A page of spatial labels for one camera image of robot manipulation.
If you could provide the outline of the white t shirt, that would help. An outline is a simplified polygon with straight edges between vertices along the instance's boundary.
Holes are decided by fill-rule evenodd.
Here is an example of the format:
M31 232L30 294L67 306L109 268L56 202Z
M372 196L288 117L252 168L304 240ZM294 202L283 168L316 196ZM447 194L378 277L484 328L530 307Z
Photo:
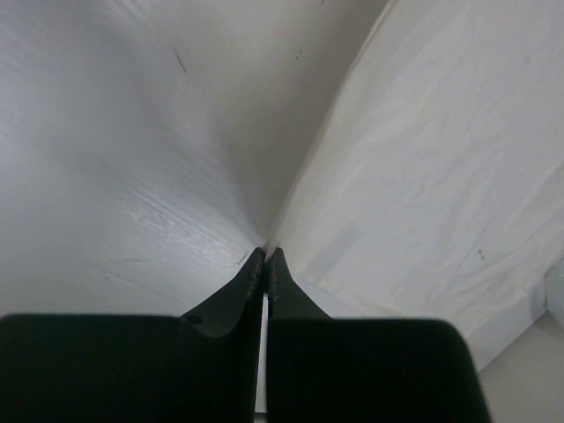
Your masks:
M535 297L563 250L562 2L392 2L276 239L370 315L470 326Z

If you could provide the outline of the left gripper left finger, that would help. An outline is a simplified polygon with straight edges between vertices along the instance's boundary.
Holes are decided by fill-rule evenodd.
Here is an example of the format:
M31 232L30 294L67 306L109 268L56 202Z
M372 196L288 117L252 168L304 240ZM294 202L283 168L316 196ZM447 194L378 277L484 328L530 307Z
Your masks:
M263 264L179 316L4 316L2 421L252 421Z

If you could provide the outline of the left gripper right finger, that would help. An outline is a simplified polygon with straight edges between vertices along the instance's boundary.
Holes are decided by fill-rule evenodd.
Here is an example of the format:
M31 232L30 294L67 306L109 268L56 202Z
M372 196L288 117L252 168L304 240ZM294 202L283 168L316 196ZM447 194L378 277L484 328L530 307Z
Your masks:
M268 262L270 422L488 422L457 329L422 318L337 319L294 282L282 248Z

